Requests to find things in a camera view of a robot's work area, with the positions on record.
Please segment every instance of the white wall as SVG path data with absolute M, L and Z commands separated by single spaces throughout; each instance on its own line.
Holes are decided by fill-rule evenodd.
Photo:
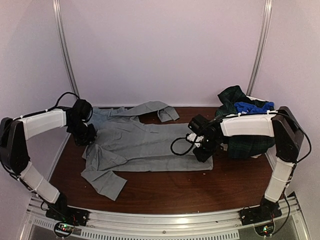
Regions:
M 61 12 L 80 95 L 98 106 L 219 106 L 247 90 L 264 0 L 68 0 Z
M 272 19 L 253 96 L 288 106 L 312 141 L 290 189 L 295 190 L 313 240 L 320 223 L 320 2 L 273 1 Z M 303 146 L 302 155 L 308 150 Z
M 2 0 L 0 34 L 0 119 L 51 107 L 70 90 L 50 0 Z M 31 160 L 45 176 L 65 137 L 66 130 L 57 129 L 28 141 Z M 2 167 L 0 183 L 0 238 L 15 240 L 30 194 Z

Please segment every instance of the vertical metal pole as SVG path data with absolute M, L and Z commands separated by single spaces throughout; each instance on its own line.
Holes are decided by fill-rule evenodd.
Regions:
M 80 97 L 74 72 L 71 66 L 68 48 L 67 48 L 66 36 L 64 32 L 64 25 L 63 25 L 61 9 L 60 9 L 60 0 L 52 0 L 52 2 L 53 2 L 54 17 L 56 21 L 56 26 L 57 26 L 61 50 L 62 50 L 64 66 L 70 81 L 72 91 Z
M 262 55 L 263 55 L 263 52 L 265 49 L 267 36 L 268 36 L 268 32 L 269 32 L 271 13 L 272 13 L 272 0 L 265 0 L 260 38 L 259 38 L 258 48 L 256 51 L 253 69 L 252 69 L 252 73 L 251 73 L 251 77 L 250 77 L 250 82 L 248 85 L 248 89 L 246 91 L 247 96 L 251 96 L 252 91 L 255 86 L 255 83 L 256 83 L 260 64 L 262 61 Z

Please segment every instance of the gray fabric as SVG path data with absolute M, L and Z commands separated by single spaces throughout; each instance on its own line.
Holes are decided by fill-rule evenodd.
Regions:
M 163 102 L 147 102 L 126 110 L 94 108 L 91 121 L 97 131 L 94 144 L 83 153 L 86 168 L 81 173 L 95 190 L 116 200 L 126 180 L 112 171 L 163 172 L 212 170 L 213 160 L 198 162 L 192 151 L 185 156 L 171 153 L 170 145 L 190 133 L 188 124 L 143 124 L 138 116 L 158 112 L 162 122 L 179 118 L 173 107 Z M 180 140 L 174 145 L 178 153 L 190 143 Z

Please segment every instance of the brown wooden surface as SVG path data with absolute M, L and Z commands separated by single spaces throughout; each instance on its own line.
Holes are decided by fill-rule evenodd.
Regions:
M 188 123 L 197 114 L 212 119 L 216 111 L 212 107 L 176 107 L 176 110 L 180 119 L 175 123 Z M 146 124 L 160 123 L 155 113 L 143 115 L 140 120 Z M 272 174 L 265 156 L 229 159 L 226 152 L 219 151 L 213 158 L 211 171 L 116 172 L 127 183 L 117 200 L 112 201 L 99 195 L 81 177 L 85 169 L 85 160 L 81 158 L 84 149 L 77 147 L 71 137 L 50 182 L 66 194 L 69 205 L 101 211 L 180 214 L 257 205 Z

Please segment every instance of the dark green plaid shirt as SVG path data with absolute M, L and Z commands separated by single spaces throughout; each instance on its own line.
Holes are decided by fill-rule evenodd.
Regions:
M 250 100 L 241 90 L 240 86 L 231 86 L 218 95 L 223 104 L 215 116 L 238 114 L 235 103 L 245 102 L 262 108 L 266 101 Z M 224 143 L 228 144 L 228 156 L 233 159 L 246 159 L 251 156 L 265 153 L 275 144 L 273 137 L 260 135 L 239 135 L 226 137 Z

